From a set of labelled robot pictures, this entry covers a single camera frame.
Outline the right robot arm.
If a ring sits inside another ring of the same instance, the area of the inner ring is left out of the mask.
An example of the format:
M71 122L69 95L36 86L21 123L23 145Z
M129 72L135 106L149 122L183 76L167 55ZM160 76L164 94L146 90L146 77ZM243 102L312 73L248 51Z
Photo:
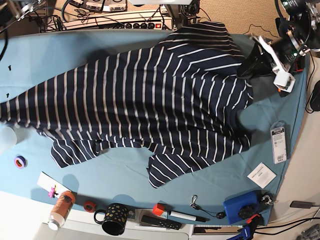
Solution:
M2 60L8 46L8 28L24 19L30 13L46 4L45 0L1 0L0 1L0 34L4 34L4 46L0 53Z

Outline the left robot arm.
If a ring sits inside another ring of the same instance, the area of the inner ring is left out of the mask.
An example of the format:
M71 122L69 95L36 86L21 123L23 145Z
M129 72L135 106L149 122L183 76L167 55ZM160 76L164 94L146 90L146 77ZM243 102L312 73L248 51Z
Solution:
M279 37L267 42L286 72L293 71L295 61L307 52L320 50L320 10L318 0L276 0L275 7L279 18L276 26ZM253 49L237 69L239 79L265 76L278 73L276 60L263 47L262 36L252 34Z

